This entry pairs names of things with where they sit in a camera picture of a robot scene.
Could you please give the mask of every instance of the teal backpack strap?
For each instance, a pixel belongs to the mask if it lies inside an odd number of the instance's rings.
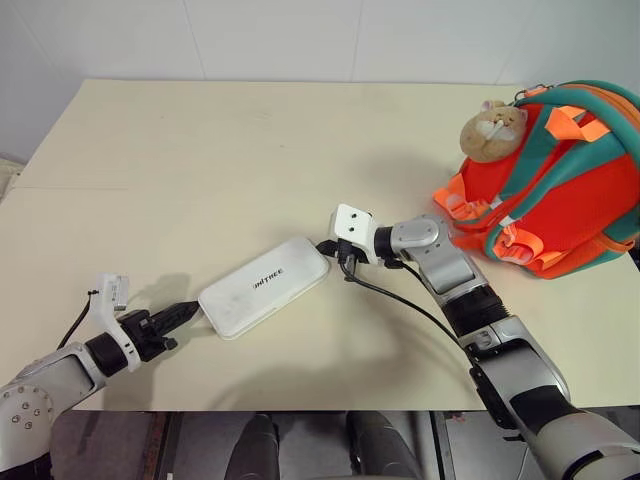
[[[484,254],[491,260],[500,260],[498,256],[493,253],[493,247],[495,246],[496,240],[498,240],[498,235],[500,235],[502,229],[503,226],[501,224],[497,224],[491,229],[484,242]]]
[[[583,173],[605,165],[624,155],[625,149],[612,133],[594,143],[580,143],[565,153],[540,179],[531,192],[511,210],[514,219],[522,218],[551,190]]]
[[[640,135],[638,135],[638,131],[618,110],[591,92],[556,87],[533,97],[518,100],[515,105],[529,103],[573,105],[589,110],[615,133],[625,150],[633,157],[636,165],[640,167]]]
[[[584,265],[579,266],[575,270],[571,270],[570,272],[565,273],[564,275],[560,275],[564,277],[565,275],[569,275],[571,273],[579,272],[580,270],[586,270],[587,268],[595,267],[596,265],[600,265],[601,263],[607,263],[611,260],[615,260],[616,258],[624,255],[623,253],[618,252],[603,252],[590,262],[585,263]]]
[[[602,80],[574,80],[573,82],[561,83],[559,86],[562,85],[591,85],[592,87],[609,90],[610,92],[617,93],[621,97],[626,98],[634,107],[640,110],[640,97],[626,88],[616,85],[615,83],[609,83]]]
[[[507,182],[500,190],[500,199],[506,200],[526,187],[558,145],[558,141],[545,129],[552,110],[553,105],[545,105],[540,110],[536,123],[531,128],[527,143],[523,147]]]
[[[640,232],[640,205],[636,205],[604,229],[611,240],[622,243]]]

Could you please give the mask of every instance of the backpack strap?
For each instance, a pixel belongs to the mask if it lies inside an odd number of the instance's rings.
[[[625,154],[623,146],[614,135],[606,135],[597,142],[575,145],[564,154],[538,181],[509,215],[522,218],[552,189],[583,173],[598,168]]]
[[[534,95],[538,95],[539,93],[546,92],[550,87],[546,85],[537,85],[530,89],[521,90],[521,92],[516,93],[516,98],[519,93],[522,93],[525,97],[533,97]]]
[[[491,250],[500,260],[527,265],[540,255],[543,249],[544,243],[540,237],[512,224],[502,229]]]
[[[613,106],[636,130],[640,131],[640,110],[623,95],[610,92],[599,87],[591,85],[574,85],[567,84],[562,88],[578,89],[590,92],[592,95],[601,98],[611,106]]]
[[[572,82],[561,83],[559,86],[565,87],[568,85],[591,86],[599,88],[601,90],[608,90],[609,92],[616,93],[617,95],[626,98],[633,104],[635,108],[640,110],[640,96],[636,95],[630,90],[627,90],[626,88],[622,88],[621,86],[616,85],[615,83],[609,83],[602,80],[574,80]]]
[[[640,204],[605,228],[604,233],[616,242],[626,243],[638,237],[640,232]]]
[[[582,140],[595,142],[603,135],[610,132],[609,128],[597,118],[594,118],[584,126],[578,125],[576,118],[582,116],[586,110],[584,108],[555,107],[544,128],[553,135],[556,140]]]
[[[634,162],[640,166],[639,127],[633,125],[609,102],[592,92],[578,88],[556,87],[533,97],[518,100],[516,106],[528,103],[546,103],[556,106],[573,105],[589,110],[615,132],[616,137],[632,155]]]
[[[516,195],[530,183],[536,172],[540,170],[551,152],[558,145],[558,140],[553,138],[545,128],[552,111],[553,107],[550,105],[545,105],[540,111],[520,153],[518,162],[511,171],[509,179],[500,190],[499,196],[503,201]]]
[[[475,220],[489,209],[485,201],[467,201],[461,173],[454,175],[445,188],[436,190],[433,199],[456,221]]]

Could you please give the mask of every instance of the white wall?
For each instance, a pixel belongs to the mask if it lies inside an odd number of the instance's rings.
[[[0,156],[86,77],[640,89],[638,0],[0,0]]]

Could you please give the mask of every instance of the orange strap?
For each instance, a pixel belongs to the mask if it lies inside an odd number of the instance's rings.
[[[556,140],[583,140],[595,142],[610,132],[609,128],[598,119],[591,120],[581,127],[574,119],[583,114],[583,108],[565,105],[555,107],[547,120],[545,128]]]
[[[565,84],[562,88],[577,88],[580,90],[586,90],[596,97],[601,98],[605,102],[611,104],[616,110],[625,116],[629,122],[637,129],[640,130],[640,111],[625,97],[618,95],[617,93],[605,90],[603,88],[594,87],[593,85],[583,84]]]
[[[485,201],[467,202],[462,174],[454,175],[445,188],[436,190],[433,200],[454,220],[474,220],[489,208]]]
[[[535,88],[532,88],[531,90],[525,91],[524,96],[527,98],[533,97],[534,95],[538,95],[539,93],[546,92],[547,90],[549,90],[549,87],[545,87],[544,85],[541,85],[539,87],[535,87]]]
[[[493,246],[493,253],[500,260],[518,265],[527,265],[542,253],[544,243],[537,235],[515,225],[502,229]]]
[[[635,240],[633,238],[627,240],[624,243],[619,243],[614,240],[611,240],[611,238],[609,238],[607,235],[605,235],[602,232],[598,233],[595,236],[594,240],[599,244],[601,244],[607,250],[611,252],[616,252],[616,253],[626,253],[629,250],[631,250],[633,248],[633,245],[635,244]]]
[[[553,267],[556,263],[566,257],[569,252],[571,252],[571,249],[565,250],[564,252],[541,253],[531,263],[538,263],[539,270],[546,270],[547,268]]]

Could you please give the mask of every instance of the plush toy ear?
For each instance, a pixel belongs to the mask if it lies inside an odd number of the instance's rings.
[[[482,103],[483,112],[497,107],[504,107],[504,102],[502,100],[487,100],[486,102]]]

